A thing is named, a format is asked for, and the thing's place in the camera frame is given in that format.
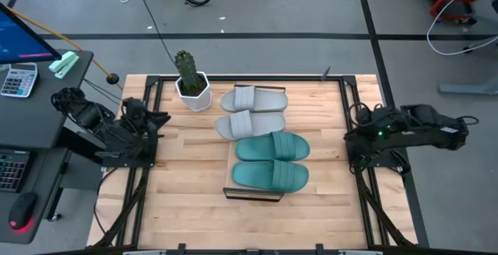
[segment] wooden tabletop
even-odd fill
[[[123,98],[141,99],[146,76],[128,75]],[[382,103],[375,75],[356,75],[356,80],[362,102],[370,108]],[[201,113],[181,102],[173,82],[165,83],[160,110],[169,112],[172,119],[160,129],[165,136],[160,138],[156,166],[150,171],[139,248],[176,249],[178,243],[186,243],[189,250],[312,250],[316,243],[326,249],[365,248],[358,190],[342,138],[346,125],[338,86],[331,82],[237,82],[285,86],[289,97],[284,112],[286,131],[310,144],[310,155],[298,162],[310,171],[308,184],[278,203],[268,203],[228,200],[222,191],[239,187],[230,178],[236,162],[234,143],[221,138],[214,128],[216,119],[227,115],[220,107],[221,97],[235,83],[211,82],[212,106]],[[376,174],[384,210],[416,242],[401,177],[388,169],[376,169]],[[127,178],[128,169],[118,169],[100,190],[96,210],[105,229],[121,211]],[[379,243],[377,221],[371,210],[370,214]],[[133,221],[129,223],[126,243]],[[102,235],[94,219],[88,244]]]

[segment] slide sandal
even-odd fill
[[[273,131],[260,137],[239,140],[235,153],[243,161],[297,161],[308,157],[310,145],[299,135]]]
[[[281,92],[256,89],[257,86],[239,87],[221,99],[221,107],[228,112],[280,112],[287,108],[287,95]]]
[[[286,119],[280,112],[252,114],[245,110],[216,120],[219,135],[230,141],[269,134],[285,128]]]
[[[308,169],[293,162],[238,162],[232,168],[233,182],[248,187],[293,193],[308,182]]]

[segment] potted cactus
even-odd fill
[[[195,69],[194,57],[179,51],[174,57],[180,78],[175,82],[181,100],[193,111],[207,110],[211,106],[211,86],[204,72]]]

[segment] plant pot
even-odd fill
[[[181,94],[181,77],[178,78],[178,80],[175,82],[175,85],[177,86],[178,95],[180,95],[180,98],[184,101],[185,105],[187,105],[188,108],[192,109],[195,112],[200,112],[211,107],[212,93],[211,85],[209,84],[209,80],[205,73],[197,72],[197,74],[199,74],[206,82],[204,91],[202,91],[202,93],[200,93],[198,96],[184,96]]]

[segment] monitor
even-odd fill
[[[54,48],[0,3],[0,65],[59,59]]]

